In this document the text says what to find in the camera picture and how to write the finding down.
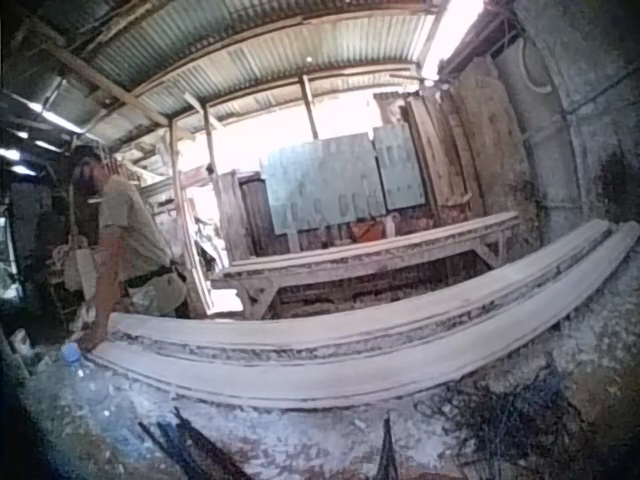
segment man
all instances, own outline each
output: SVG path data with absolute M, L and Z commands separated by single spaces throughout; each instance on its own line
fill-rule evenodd
M 107 336 L 109 315 L 120 298 L 120 284 L 137 313 L 184 316 L 187 286 L 171 264 L 160 230 L 137 190 L 124 178 L 110 176 L 100 156 L 83 145 L 71 155 L 73 184 L 86 196 L 101 195 L 97 266 L 96 319 L 80 339 L 91 351 Z

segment plaster dust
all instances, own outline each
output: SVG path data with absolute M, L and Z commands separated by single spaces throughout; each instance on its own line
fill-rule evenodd
M 545 353 L 551 352 L 566 374 L 569 397 L 586 418 L 595 418 L 599 409 L 625 394 L 621 379 L 639 353 L 639 317 L 640 247 L 636 246 L 572 318 L 463 381 L 509 388 L 530 380 L 544 364 Z M 357 408 L 272 411 L 196 402 L 100 368 L 91 369 L 90 378 L 107 386 L 106 403 L 98 408 L 87 400 L 93 397 L 85 395 L 84 378 L 79 381 L 59 361 L 32 377 L 23 395 L 46 436 L 56 441 L 58 460 L 79 464 L 74 466 L 77 472 L 88 469 L 85 478 L 134 478 L 129 472 L 137 478 L 181 478 L 137 427 L 138 421 L 153 425 L 171 420 L 174 406 L 256 479 L 372 476 L 387 414 L 398 465 L 406 478 L 416 478 L 418 472 L 451 472 L 447 450 L 456 439 L 444 432 L 446 425 L 413 408 L 418 400 L 428 402 L 437 390 Z M 100 416 L 104 405 L 113 407 L 108 419 Z

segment concrete wall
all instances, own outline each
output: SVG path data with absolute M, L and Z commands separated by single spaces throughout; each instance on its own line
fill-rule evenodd
M 551 85 L 549 93 L 540 93 L 528 85 L 522 72 L 521 53 L 529 82 L 535 87 Z M 525 137 L 542 242 L 548 244 L 576 228 L 582 218 L 569 127 L 563 118 L 553 122 L 562 111 L 560 96 L 544 60 L 530 41 L 518 40 L 495 64 Z
M 626 0 L 515 1 L 567 113 L 587 218 L 640 217 L 639 8 Z

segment man's hand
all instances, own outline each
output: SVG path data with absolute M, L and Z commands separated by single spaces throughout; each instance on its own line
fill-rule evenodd
M 107 329 L 94 323 L 89 330 L 78 340 L 78 347 L 85 353 L 89 353 L 107 339 Z

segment electrical cable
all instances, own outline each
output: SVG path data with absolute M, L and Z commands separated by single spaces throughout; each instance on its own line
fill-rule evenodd
M 553 87 L 551 86 L 551 83 L 549 83 L 548 85 L 538 86 L 531 81 L 531 76 L 527 71 L 527 66 L 524 61 L 524 51 L 525 51 L 524 49 L 526 47 L 526 44 L 527 44 L 527 39 L 525 36 L 523 36 L 522 42 L 520 42 L 520 48 L 518 52 L 518 66 L 520 67 L 520 73 L 522 73 L 522 78 L 524 80 L 524 83 L 526 83 L 527 87 L 529 87 L 531 90 L 533 90 L 536 93 L 539 93 L 541 95 L 549 95 L 553 91 Z

